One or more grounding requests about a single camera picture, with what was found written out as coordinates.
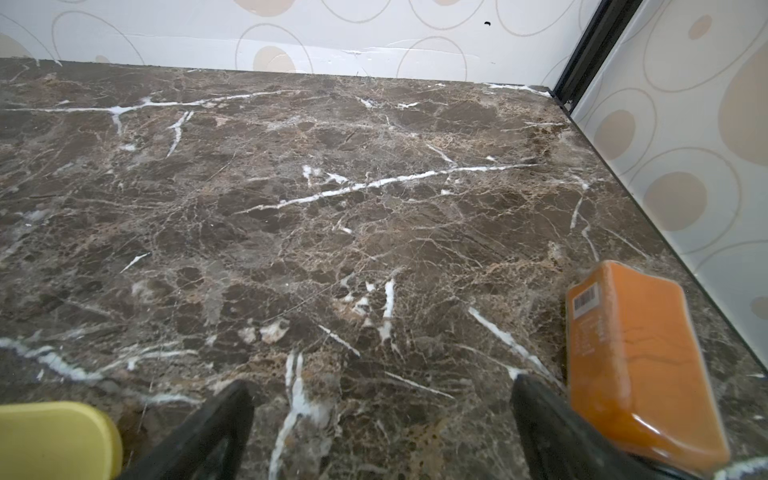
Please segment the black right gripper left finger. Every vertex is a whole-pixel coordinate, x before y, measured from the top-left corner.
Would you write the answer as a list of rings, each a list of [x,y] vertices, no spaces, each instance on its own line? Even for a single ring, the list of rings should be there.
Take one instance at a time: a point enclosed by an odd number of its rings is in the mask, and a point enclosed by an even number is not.
[[[254,418],[248,383],[236,380],[207,400],[121,479],[234,479]]]

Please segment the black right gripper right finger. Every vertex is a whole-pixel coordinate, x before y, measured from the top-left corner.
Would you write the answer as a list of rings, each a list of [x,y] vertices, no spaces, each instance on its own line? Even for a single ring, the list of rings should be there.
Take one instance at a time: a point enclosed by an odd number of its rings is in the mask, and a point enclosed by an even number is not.
[[[514,381],[511,406],[533,479],[676,479],[612,445],[532,375]]]

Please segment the yellow plastic tray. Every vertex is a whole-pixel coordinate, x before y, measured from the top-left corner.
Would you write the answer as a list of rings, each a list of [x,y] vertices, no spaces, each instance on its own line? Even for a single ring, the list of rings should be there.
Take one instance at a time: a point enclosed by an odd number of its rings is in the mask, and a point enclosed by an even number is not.
[[[79,402],[1,407],[3,479],[114,479],[123,445],[115,423]]]

